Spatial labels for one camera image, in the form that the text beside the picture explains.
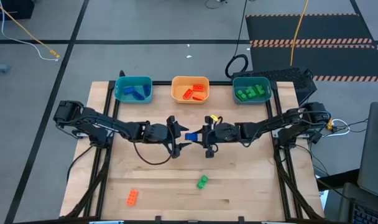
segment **orange striped tape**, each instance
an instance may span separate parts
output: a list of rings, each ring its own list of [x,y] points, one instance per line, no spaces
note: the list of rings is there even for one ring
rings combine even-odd
[[[255,14],[246,15],[246,17],[268,17],[268,16],[301,16],[301,14]],[[357,16],[356,13],[317,13],[305,14],[305,16]]]
[[[353,39],[297,39],[295,44],[371,44],[368,38]],[[293,40],[250,40],[250,44],[293,44]]]
[[[292,47],[291,44],[253,44],[251,47]],[[374,48],[373,45],[338,45],[338,44],[298,44],[296,48],[357,48],[369,49]]]
[[[341,76],[314,76],[313,81],[335,81],[335,82],[378,82],[378,77],[365,77],[365,76],[355,76],[355,77],[341,77]]]

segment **orange bin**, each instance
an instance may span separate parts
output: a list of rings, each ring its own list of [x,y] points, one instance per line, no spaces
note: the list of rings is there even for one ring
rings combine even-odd
[[[191,96],[188,100],[183,99],[183,95],[188,89],[193,89],[193,85],[200,84],[204,86],[203,91],[193,92],[196,95],[201,95],[204,100],[194,100]],[[210,95],[210,82],[206,77],[183,77],[177,76],[173,78],[171,84],[171,96],[175,99],[177,103],[205,103],[208,96]]]

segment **orange lego brick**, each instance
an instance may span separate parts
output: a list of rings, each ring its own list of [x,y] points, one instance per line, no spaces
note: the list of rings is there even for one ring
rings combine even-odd
[[[188,89],[187,92],[183,95],[183,99],[184,100],[189,100],[189,98],[191,97],[191,95],[193,94],[193,90],[191,89]]]
[[[193,85],[193,91],[204,91],[204,86],[201,84]]]
[[[193,94],[193,99],[194,100],[204,100],[204,96],[201,96],[201,95],[199,95],[199,94]]]
[[[134,206],[135,205],[135,201],[137,200],[137,195],[138,195],[138,191],[131,190],[129,192],[126,204],[129,205],[129,206]]]

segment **blue block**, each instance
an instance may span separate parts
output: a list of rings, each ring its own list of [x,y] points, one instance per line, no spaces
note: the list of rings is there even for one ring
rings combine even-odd
[[[144,85],[144,92],[146,97],[150,95],[150,85]]]
[[[134,90],[134,92],[132,93],[132,96],[135,98],[135,100],[145,100],[144,96],[142,96],[141,94],[139,94],[137,91]]]
[[[197,141],[197,134],[193,134],[193,133],[185,134],[185,140]]]
[[[122,89],[122,92],[125,95],[128,95],[128,94],[134,93],[135,92],[135,88],[133,86],[130,86],[130,87]]]

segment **yellow cable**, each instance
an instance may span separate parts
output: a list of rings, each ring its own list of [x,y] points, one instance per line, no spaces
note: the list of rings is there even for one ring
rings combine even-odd
[[[295,47],[295,42],[297,41],[297,34],[298,34],[298,31],[300,30],[300,26],[301,26],[302,18],[303,18],[303,15],[305,14],[305,11],[306,11],[306,9],[307,9],[307,6],[308,6],[308,1],[309,1],[309,0],[306,1],[305,6],[303,7],[303,11],[302,11],[302,13],[301,13],[300,21],[298,22],[297,29],[296,29],[295,34],[294,34],[293,45],[291,46],[290,66],[293,65],[293,57],[294,57],[294,47]]]
[[[56,58],[60,58],[59,54],[56,53],[56,51],[52,50],[50,47],[48,47],[47,45],[45,45],[43,42],[39,41],[37,38],[35,38],[29,31],[27,31],[27,29],[22,26],[20,23],[18,23],[7,11],[5,11],[1,6],[0,6],[0,9],[2,11],[4,11],[4,13],[9,17],[11,18],[19,27],[21,27],[31,38],[33,38],[33,40],[35,40],[36,42],[38,42],[39,44],[43,45],[44,47],[46,47],[50,53],[52,55],[54,55]]]

